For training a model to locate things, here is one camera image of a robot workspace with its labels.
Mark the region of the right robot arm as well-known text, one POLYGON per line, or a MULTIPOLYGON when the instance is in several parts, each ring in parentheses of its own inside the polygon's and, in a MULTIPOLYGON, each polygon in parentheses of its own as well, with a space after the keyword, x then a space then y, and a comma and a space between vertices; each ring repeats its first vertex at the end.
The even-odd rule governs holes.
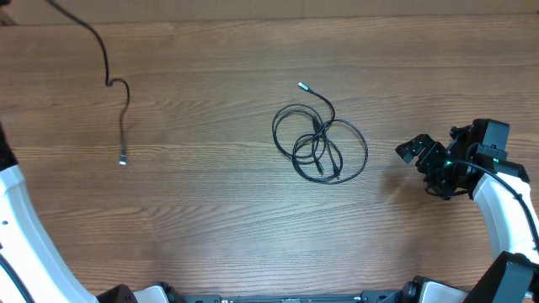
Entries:
POLYGON ((508 161, 510 127, 477 119, 452 127, 443 146, 420 134, 396 148, 424 175, 427 194, 449 200, 467 195, 482 213, 493 263, 469 291, 415 277, 388 302, 522 302, 538 300, 538 216, 523 165, 508 161))

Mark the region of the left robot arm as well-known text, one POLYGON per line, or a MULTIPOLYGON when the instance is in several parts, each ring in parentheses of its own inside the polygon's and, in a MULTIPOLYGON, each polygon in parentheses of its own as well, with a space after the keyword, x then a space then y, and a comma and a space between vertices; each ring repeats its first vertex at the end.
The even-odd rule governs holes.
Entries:
POLYGON ((93 295, 77 280, 42 226, 19 163, 1 135, 1 302, 172 303, 165 283, 132 291, 119 284, 93 295))

